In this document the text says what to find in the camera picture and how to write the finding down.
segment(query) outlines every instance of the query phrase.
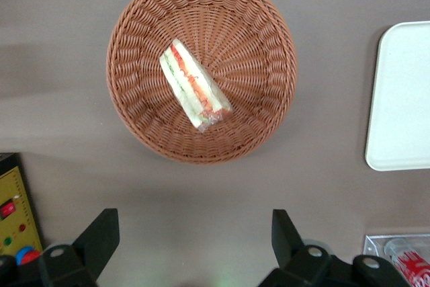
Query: yellow control panel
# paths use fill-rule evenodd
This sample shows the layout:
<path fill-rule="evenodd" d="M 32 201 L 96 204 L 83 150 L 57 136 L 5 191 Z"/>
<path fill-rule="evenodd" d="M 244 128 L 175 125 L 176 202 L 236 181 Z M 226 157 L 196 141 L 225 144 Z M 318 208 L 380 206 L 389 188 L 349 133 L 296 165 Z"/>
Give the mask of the yellow control panel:
<path fill-rule="evenodd" d="M 43 251 L 30 201 L 15 154 L 0 154 L 0 255 L 29 251 Z"/>

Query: plastic-wrapped sandwich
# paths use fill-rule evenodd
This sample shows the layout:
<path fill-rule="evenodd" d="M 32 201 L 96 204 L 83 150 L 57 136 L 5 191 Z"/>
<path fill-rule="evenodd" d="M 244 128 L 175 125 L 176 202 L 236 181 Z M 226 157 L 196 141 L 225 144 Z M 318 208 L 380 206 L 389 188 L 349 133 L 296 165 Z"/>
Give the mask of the plastic-wrapped sandwich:
<path fill-rule="evenodd" d="M 175 97 L 195 128 L 207 127 L 232 114 L 232 106 L 205 68 L 175 39 L 160 56 Z"/>

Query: red switch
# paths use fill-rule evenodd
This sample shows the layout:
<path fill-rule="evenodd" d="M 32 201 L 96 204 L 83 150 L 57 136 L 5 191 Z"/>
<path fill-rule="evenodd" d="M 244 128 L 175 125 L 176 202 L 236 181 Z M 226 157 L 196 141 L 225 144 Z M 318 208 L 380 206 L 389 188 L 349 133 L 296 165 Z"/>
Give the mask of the red switch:
<path fill-rule="evenodd" d="M 2 206 L 0 206 L 0 216 L 5 219 L 12 213 L 16 211 L 15 204 L 13 204 L 12 200 L 7 201 Z"/>
<path fill-rule="evenodd" d="M 39 256 L 40 256 L 40 251 L 37 251 L 37 250 L 29 251 L 22 257 L 21 264 L 25 265 L 26 263 L 29 263 L 39 258 Z"/>

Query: brown woven basket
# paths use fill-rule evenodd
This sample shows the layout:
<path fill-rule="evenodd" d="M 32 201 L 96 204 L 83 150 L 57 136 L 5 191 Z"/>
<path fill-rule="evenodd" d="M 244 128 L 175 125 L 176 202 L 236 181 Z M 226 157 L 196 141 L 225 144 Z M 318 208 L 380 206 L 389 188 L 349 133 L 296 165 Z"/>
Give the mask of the brown woven basket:
<path fill-rule="evenodd" d="M 197 131 L 159 65 L 174 38 L 207 68 L 233 117 Z M 290 107 L 296 53 L 270 0 L 133 0 L 107 51 L 107 83 L 130 131 L 155 152 L 188 163 L 221 163 L 265 142 Z"/>

